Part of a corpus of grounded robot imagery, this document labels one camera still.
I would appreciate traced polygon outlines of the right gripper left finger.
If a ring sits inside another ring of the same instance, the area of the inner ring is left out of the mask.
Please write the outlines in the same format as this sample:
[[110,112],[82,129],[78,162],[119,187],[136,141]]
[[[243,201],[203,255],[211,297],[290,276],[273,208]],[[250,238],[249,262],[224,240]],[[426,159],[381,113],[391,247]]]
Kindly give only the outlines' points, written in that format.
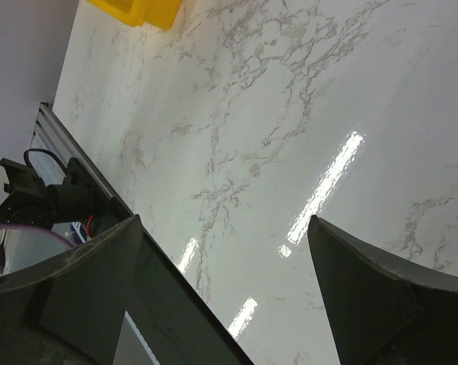
[[0,224],[0,364],[111,364],[142,244],[139,216],[19,270],[16,248],[58,239]]

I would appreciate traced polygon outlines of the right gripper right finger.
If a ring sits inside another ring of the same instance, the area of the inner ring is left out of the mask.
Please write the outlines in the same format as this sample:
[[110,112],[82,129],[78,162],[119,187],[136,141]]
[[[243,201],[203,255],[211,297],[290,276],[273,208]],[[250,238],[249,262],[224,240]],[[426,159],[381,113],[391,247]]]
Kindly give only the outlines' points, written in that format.
[[310,253],[342,364],[458,364],[458,277],[316,215]]

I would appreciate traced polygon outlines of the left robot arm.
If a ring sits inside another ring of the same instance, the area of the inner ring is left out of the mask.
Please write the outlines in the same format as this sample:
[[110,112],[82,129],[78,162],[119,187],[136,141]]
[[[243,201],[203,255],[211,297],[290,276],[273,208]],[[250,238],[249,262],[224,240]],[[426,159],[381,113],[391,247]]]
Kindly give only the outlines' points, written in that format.
[[[50,156],[65,174],[60,184],[47,185],[34,169],[29,154]],[[105,200],[79,159],[65,165],[53,152],[30,148],[24,163],[0,160],[0,223],[51,229],[73,221],[86,222],[100,215]]]

